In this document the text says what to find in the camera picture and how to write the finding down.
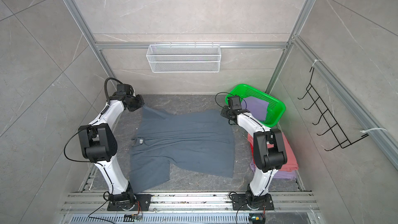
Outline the grey blue t shirt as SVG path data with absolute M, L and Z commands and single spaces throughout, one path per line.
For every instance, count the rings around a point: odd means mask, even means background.
M 130 184 L 142 192 L 170 179 L 170 165 L 199 173 L 232 177 L 235 138 L 217 110 L 173 115 L 145 106 L 130 148 Z

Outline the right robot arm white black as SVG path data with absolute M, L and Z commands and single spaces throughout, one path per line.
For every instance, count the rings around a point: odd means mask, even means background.
M 269 186 L 278 170 L 287 163 L 288 156 L 282 132 L 263 125 L 249 110 L 242 108 L 242 101 L 238 95 L 229 96 L 221 116 L 253 137 L 253 158 L 257 168 L 246 191 L 246 202 L 251 208 L 258 208 L 268 197 Z

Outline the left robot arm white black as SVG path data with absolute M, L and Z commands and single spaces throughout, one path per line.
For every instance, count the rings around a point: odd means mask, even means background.
M 103 175 L 109 189 L 109 202 L 134 204 L 132 187 L 117 160 L 118 144 L 113 130 L 125 110 L 133 112 L 140 109 L 144 100 L 135 94 L 131 85 L 112 77 L 105 80 L 104 92 L 106 104 L 103 110 L 88 125 L 78 129 L 82 155 Z

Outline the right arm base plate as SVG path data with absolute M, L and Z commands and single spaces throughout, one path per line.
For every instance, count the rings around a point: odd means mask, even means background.
M 234 211 L 273 211 L 275 209 L 270 194 L 254 197 L 231 192 L 229 198 L 232 202 Z

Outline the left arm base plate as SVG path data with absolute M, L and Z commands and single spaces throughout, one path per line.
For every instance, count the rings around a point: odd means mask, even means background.
M 107 210 L 108 211 L 148 211 L 151 203 L 151 194 L 138 194 L 133 197 L 132 200 L 126 201 L 110 201 Z

